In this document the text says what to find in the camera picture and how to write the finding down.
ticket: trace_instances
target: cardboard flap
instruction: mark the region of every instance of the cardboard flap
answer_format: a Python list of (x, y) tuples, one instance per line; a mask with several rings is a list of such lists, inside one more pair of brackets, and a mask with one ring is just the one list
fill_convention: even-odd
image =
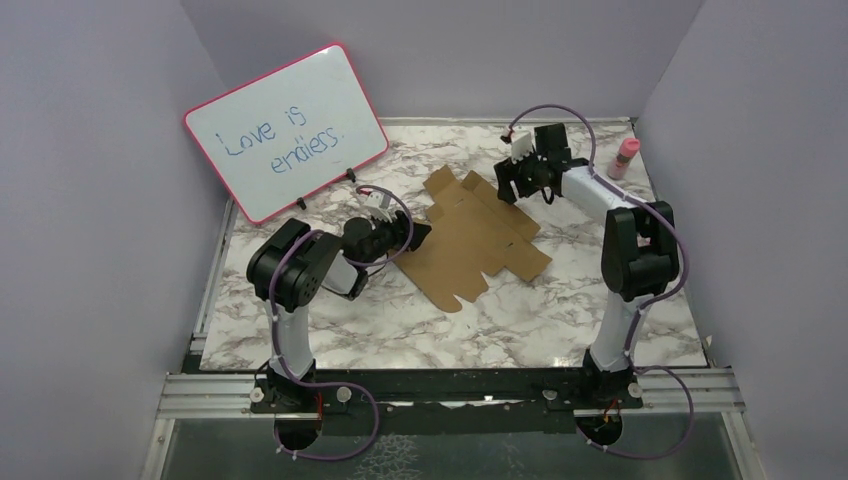
[(551, 258), (530, 240), (539, 225), (476, 172), (460, 183), (448, 166), (424, 182), (434, 205), (427, 209), (433, 230), (415, 252), (395, 263), (440, 310), (462, 309), (457, 296), (475, 301), (489, 286), (483, 273), (494, 276), (504, 267), (524, 281), (540, 274)]

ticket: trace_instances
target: wall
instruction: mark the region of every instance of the wall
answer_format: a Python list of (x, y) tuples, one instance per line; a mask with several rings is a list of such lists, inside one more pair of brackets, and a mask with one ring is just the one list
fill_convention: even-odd
[(775, 479), (844, 478), (848, 3), (707, 0), (637, 131)]
[(175, 0), (0, 5), (0, 478), (137, 478), (224, 193)]
[(340, 41), (382, 116), (637, 116), (702, 0), (181, 0), (228, 87)]

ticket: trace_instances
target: marble vein pattern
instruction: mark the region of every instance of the marble vein pattern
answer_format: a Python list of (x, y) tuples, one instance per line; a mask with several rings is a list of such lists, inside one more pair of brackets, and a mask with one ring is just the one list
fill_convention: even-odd
[[(624, 138), (627, 122), (595, 125), (597, 165), (604, 171)], [(567, 124), (576, 156), (588, 156), (582, 125)], [(358, 170), (359, 183), (389, 188), (417, 218), (432, 200), (422, 182), (442, 165), (458, 178), (476, 170), (495, 184), (492, 165), (507, 146), (495, 126), (388, 126), (391, 142), (381, 158)], [(628, 191), (653, 198), (641, 156), (624, 181)], [(344, 222), (362, 215), (349, 181), (331, 185), (256, 227), (239, 213), (210, 313), (201, 360), (203, 370), (246, 370), (270, 355), (268, 321), (262, 303), (245, 278), (250, 257), (289, 218), (340, 233)], [(394, 265), (374, 275), (362, 295), (349, 302), (320, 291), (310, 305), (310, 343), (320, 368), (471, 368), (578, 366), (600, 327), (606, 304), (601, 278), (603, 228), (565, 199), (545, 205), (541, 196), (519, 205), (541, 225), (534, 244), (553, 261), (530, 283), (503, 270), (487, 277), (489, 290), (462, 311), (434, 307)], [(704, 366), (705, 359), (684, 295), (656, 305), (639, 336), (640, 365)]]

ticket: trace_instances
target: pink bottle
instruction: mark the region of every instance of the pink bottle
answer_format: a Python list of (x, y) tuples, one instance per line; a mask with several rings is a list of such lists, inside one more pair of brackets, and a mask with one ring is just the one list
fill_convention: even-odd
[(627, 138), (621, 142), (621, 146), (618, 147), (618, 155), (615, 156), (615, 160), (607, 168), (607, 176), (613, 180), (624, 178), (627, 167), (630, 166), (630, 160), (633, 160), (633, 157), (639, 153), (640, 145), (641, 143), (637, 138)]

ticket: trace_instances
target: brown cardboard piece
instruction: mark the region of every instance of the brown cardboard piece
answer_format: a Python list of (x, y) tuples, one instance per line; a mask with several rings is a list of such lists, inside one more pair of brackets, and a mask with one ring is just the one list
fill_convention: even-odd
[(458, 312), (462, 304), (455, 295), (473, 302), (488, 290), (481, 272), (494, 276), (506, 267), (529, 282), (551, 262), (530, 243), (539, 224), (498, 200), (495, 187), (477, 172), (460, 183), (446, 165), (424, 188), (435, 202), (427, 209), (433, 230), (395, 264), (440, 310)]

